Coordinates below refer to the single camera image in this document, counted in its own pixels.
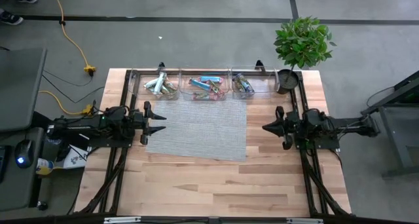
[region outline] gray floor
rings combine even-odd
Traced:
[[[417,0],[296,0],[302,16],[333,19],[418,19]],[[289,0],[62,0],[66,14],[167,17],[290,18]],[[55,0],[19,7],[25,14],[59,14]],[[68,22],[67,33],[82,46],[88,61],[98,68],[93,82],[83,88],[51,78],[73,99],[103,86],[111,67],[167,66],[219,67],[265,65],[282,68],[274,46],[279,24],[182,22]],[[356,117],[367,98],[419,70],[419,26],[330,26],[338,45],[333,58],[320,70],[330,115]],[[0,46],[10,49],[45,47],[45,68],[75,83],[88,80],[78,50],[53,21],[26,21],[0,26]],[[41,89],[57,93],[46,82]],[[60,96],[68,110],[79,111],[99,91],[78,104]],[[55,118],[62,112],[48,95],[40,95],[37,110]],[[383,180],[381,173],[398,167],[385,132],[377,138],[347,135],[341,157],[352,210],[363,217],[419,220],[419,177]],[[43,187],[49,201],[46,212],[18,210],[2,217],[58,215],[68,211],[81,171],[54,174]]]

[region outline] gray fabric mat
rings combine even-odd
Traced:
[[[166,126],[151,137],[146,152],[219,160],[246,160],[246,101],[176,101],[155,103]]]

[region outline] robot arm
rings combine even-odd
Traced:
[[[362,136],[375,137],[380,130],[374,119],[370,116],[352,119],[334,119],[320,112],[318,109],[309,109],[299,118],[296,111],[285,115],[283,107],[276,108],[276,120],[262,128],[278,137],[284,137],[282,146],[290,149],[294,144],[305,147],[308,144],[320,145],[320,149],[338,149],[338,135],[358,133]]]
[[[149,126],[149,119],[166,120],[151,111],[150,102],[144,103],[144,113],[126,106],[107,108],[101,115],[79,119],[55,119],[46,134],[51,139],[70,139],[82,136],[95,147],[130,147],[136,130],[142,129],[140,142],[147,145],[148,136],[163,130],[165,126]]]

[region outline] plastic container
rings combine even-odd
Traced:
[[[160,77],[160,73],[166,74],[166,79],[172,84],[173,89],[168,89],[167,94],[154,93],[153,89],[146,88],[145,85]],[[147,68],[147,69],[131,69],[130,80],[128,83],[128,91],[132,94],[136,93],[139,100],[177,100],[179,97],[179,83],[181,79],[181,70],[179,68]]]
[[[192,80],[200,80],[200,77],[221,77],[223,81],[216,83],[221,90],[216,94],[213,90],[207,91],[191,84]],[[223,69],[181,69],[180,92],[185,100],[219,101],[227,98],[230,90],[230,71]]]
[[[238,85],[240,81],[236,81],[239,74],[247,80],[253,92],[242,91],[243,88]],[[277,94],[279,88],[278,72],[274,67],[262,66],[259,69],[255,69],[255,67],[232,67],[231,77],[233,98],[236,100],[270,98],[273,94]]]

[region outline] leaves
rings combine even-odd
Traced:
[[[299,45],[297,45],[297,44],[292,44],[291,46],[293,47],[293,49],[294,49],[295,51],[300,52],[300,46],[299,46]]]
[[[274,42],[274,45],[276,45],[277,47],[280,46],[282,44],[282,40],[276,40]]]
[[[300,61],[299,61],[299,64],[298,64],[298,67],[303,67],[304,66],[304,58],[302,58]]]
[[[297,55],[297,53],[295,53],[295,52],[292,52],[292,53],[289,53],[286,57],[285,57],[285,60],[293,60],[294,58],[295,58],[295,56]]]
[[[319,23],[317,18],[307,17],[282,24],[281,29],[276,30],[274,42],[278,59],[292,67],[312,67],[332,58],[331,51],[327,51],[328,42],[331,46],[336,46],[330,41],[332,33],[326,25]]]

